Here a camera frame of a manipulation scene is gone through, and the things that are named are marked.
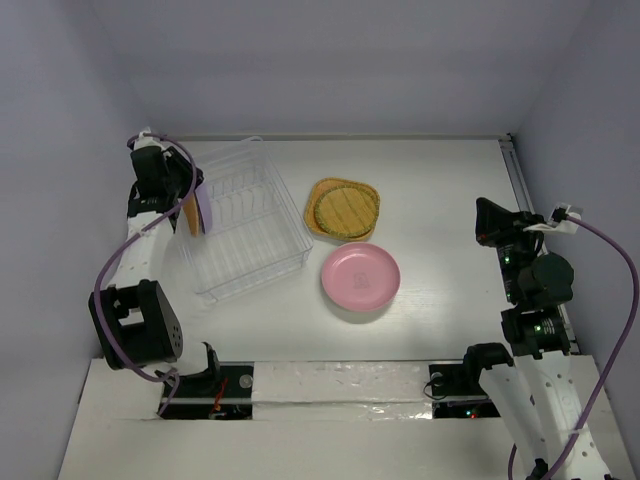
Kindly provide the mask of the orange wooden round plate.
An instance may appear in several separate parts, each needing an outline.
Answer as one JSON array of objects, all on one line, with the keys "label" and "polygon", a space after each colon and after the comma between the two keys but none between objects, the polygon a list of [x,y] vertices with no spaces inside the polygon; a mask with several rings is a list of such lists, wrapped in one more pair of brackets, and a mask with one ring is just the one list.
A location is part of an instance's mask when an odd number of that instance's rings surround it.
[{"label": "orange wooden round plate", "polygon": [[189,232],[192,237],[197,237],[201,233],[200,209],[195,195],[185,201],[182,211],[185,215]]}]

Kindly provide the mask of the pink round plate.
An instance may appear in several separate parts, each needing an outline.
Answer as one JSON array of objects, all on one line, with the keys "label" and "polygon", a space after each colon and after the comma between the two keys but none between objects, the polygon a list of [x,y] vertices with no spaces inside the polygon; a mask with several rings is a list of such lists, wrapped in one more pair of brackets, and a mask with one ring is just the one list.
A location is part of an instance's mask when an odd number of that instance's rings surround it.
[{"label": "pink round plate", "polygon": [[401,272],[393,256],[367,242],[348,243],[334,250],[324,261],[320,278],[331,301],[360,313],[386,307],[401,284]]}]

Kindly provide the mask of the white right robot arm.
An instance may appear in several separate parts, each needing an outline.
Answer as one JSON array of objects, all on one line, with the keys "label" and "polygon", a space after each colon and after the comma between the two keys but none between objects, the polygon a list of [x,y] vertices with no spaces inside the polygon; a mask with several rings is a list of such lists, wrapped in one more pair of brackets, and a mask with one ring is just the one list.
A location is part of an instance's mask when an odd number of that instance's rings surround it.
[{"label": "white right robot arm", "polygon": [[570,342],[559,308],[573,297],[569,262],[542,250],[541,216],[511,212],[480,197],[475,237],[496,251],[510,308],[502,343],[467,349],[462,384],[484,391],[504,421],[530,479],[609,479],[610,468],[583,420]]}]

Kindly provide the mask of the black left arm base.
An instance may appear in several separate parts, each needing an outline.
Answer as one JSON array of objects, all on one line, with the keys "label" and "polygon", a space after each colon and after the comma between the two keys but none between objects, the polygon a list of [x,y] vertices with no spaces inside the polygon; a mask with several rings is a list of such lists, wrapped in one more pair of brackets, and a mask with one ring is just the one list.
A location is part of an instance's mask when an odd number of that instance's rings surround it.
[{"label": "black left arm base", "polygon": [[182,375],[177,392],[160,417],[167,420],[250,420],[253,412],[253,363],[222,363]]}]

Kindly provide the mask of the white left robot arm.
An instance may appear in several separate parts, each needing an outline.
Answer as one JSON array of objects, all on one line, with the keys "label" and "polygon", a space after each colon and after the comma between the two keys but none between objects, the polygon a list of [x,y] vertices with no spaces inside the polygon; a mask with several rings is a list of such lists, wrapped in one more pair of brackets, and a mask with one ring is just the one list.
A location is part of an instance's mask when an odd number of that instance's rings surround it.
[{"label": "white left robot arm", "polygon": [[181,356],[181,326],[159,274],[179,223],[198,238],[213,220],[202,171],[176,147],[142,139],[130,158],[127,238],[99,273],[89,310],[109,367],[135,371]]}]

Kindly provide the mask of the small woven bamboo plate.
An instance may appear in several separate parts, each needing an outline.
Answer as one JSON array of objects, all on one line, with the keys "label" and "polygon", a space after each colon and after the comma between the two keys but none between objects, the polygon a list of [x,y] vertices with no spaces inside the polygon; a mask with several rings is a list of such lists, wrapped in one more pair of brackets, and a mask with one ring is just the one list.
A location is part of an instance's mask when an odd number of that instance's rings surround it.
[{"label": "small woven bamboo plate", "polygon": [[353,239],[375,227],[379,207],[379,199],[363,187],[336,186],[318,198],[314,217],[325,233],[339,239]]}]

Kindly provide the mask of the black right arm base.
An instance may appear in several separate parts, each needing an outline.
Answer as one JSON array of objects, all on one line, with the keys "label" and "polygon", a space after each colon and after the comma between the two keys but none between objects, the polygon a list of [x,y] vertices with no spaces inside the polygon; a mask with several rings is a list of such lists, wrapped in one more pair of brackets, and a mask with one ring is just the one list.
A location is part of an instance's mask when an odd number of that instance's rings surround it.
[{"label": "black right arm base", "polygon": [[423,394],[431,401],[434,419],[499,418],[488,395],[467,376],[462,364],[432,363]]}]

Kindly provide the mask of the purple round plate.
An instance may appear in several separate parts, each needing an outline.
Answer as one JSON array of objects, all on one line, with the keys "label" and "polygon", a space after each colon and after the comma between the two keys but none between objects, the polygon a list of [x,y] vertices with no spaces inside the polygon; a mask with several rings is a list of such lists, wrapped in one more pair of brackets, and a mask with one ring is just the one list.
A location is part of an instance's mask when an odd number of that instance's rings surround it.
[{"label": "purple round plate", "polygon": [[212,228],[213,217],[207,186],[204,182],[196,187],[194,196],[199,215],[200,231],[202,235],[205,235],[208,234]]}]

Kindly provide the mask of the woven bamboo square plate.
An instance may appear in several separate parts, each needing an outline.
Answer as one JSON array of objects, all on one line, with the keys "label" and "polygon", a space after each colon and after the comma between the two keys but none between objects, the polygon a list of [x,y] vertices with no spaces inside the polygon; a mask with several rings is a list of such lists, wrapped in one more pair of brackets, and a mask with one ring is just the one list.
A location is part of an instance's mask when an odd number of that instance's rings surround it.
[{"label": "woven bamboo square plate", "polygon": [[358,242],[358,241],[365,241],[367,240],[374,232],[375,227],[366,235],[363,235],[361,237],[356,237],[353,239],[339,239],[336,238],[330,234],[325,233],[320,226],[318,225],[317,221],[315,220],[314,217],[314,206],[316,204],[316,201],[318,200],[318,198],[327,190],[331,189],[332,187],[336,187],[336,186],[343,186],[343,185],[351,185],[351,186],[360,186],[365,188],[367,191],[371,192],[372,194],[374,194],[380,201],[380,196],[378,194],[378,192],[370,185],[365,184],[365,183],[360,183],[360,182],[356,182],[356,181],[352,181],[352,180],[346,180],[346,179],[340,179],[340,178],[325,178],[322,179],[320,181],[318,181],[312,188],[311,193],[310,193],[310,197],[309,200],[307,202],[307,206],[305,209],[305,213],[304,213],[304,220],[306,222],[306,225],[309,227],[309,229],[317,234],[317,235],[321,235],[321,236],[326,236],[326,237],[330,237],[332,239],[336,239],[336,240],[340,240],[340,241],[345,241],[345,242]]}]

